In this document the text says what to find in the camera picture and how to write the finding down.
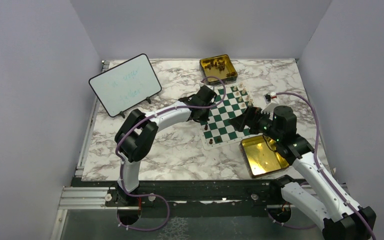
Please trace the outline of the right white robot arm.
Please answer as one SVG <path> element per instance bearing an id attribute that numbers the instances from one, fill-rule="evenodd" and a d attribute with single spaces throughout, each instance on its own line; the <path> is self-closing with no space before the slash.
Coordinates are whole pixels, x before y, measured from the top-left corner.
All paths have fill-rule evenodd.
<path id="1" fill-rule="evenodd" d="M 259 107 L 247 107 L 241 115 L 229 120 L 241 132 L 245 127 L 251 134 L 262 134 L 274 140 L 277 153 L 298 171 L 316 196 L 284 175 L 269 184 L 269 199 L 280 204 L 291 203 L 310 218 L 326 240 L 374 239 L 376 213 L 369 206 L 361 207 L 326 171 L 316 150 L 297 133 L 297 117 L 289 106 L 276 106 L 273 113 Z"/>

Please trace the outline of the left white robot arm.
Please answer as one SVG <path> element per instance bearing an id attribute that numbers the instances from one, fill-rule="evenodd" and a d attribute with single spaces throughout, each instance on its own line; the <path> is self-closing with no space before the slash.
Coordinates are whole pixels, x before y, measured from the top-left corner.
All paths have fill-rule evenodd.
<path id="1" fill-rule="evenodd" d="M 140 163 L 150 152 L 157 133 L 178 123 L 207 121 L 210 109 L 217 105 L 216 96 L 214 90 L 204 85 L 197 93 L 160 110 L 135 109 L 128 115 L 114 137 L 115 154 L 121 160 L 118 199 L 124 205 L 137 200 Z"/>

